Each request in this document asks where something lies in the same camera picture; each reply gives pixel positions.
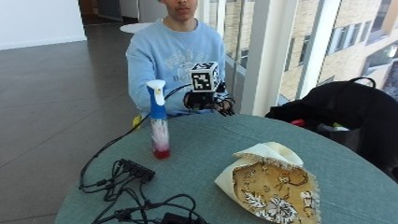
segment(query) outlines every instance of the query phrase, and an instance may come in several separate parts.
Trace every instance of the hand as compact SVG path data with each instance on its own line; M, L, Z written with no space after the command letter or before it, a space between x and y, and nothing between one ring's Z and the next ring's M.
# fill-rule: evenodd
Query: hand
M236 114L235 111L236 100L233 98L225 98L221 102L216 104L217 112L224 116L233 116Z

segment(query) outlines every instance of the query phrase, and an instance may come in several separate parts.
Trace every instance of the clear plastic bottle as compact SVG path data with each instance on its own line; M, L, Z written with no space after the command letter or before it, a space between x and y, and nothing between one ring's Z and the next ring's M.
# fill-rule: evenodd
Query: clear plastic bottle
M151 129L152 129L152 151L157 159L171 156L168 120L164 108L163 88L164 80L152 80L147 83L151 95Z
M151 119L152 127L152 151L157 159L171 156L169 150L169 130L167 119Z

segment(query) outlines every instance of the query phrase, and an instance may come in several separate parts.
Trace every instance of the table top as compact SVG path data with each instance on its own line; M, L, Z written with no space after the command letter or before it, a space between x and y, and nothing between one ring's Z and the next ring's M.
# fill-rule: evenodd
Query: table top
M157 160L151 149L151 128L141 128L120 140L92 162L87 183L110 178L112 164L132 160L156 172L143 191L152 202L185 193L197 202L196 212L212 224L269 223L229 198L215 180L237 160L233 153L259 143L277 142L292 149L317 178L323 223L398 223L398 185L348 148L289 123L261 117L203 114L169 120L171 157ZM104 193L84 194L74 188L66 197L56 223L92 223L110 203ZM126 196L115 210L138 206ZM169 207L148 212L163 217Z
M131 34L136 34L143 28L148 27L151 24L153 24L153 22L127 24L122 26L122 31Z

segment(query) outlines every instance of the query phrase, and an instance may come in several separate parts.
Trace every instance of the fiducial marker cube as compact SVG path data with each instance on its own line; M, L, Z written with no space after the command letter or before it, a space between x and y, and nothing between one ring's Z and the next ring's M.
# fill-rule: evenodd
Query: fiducial marker cube
M215 92L221 78L219 75L219 63L196 63L189 71L193 92Z

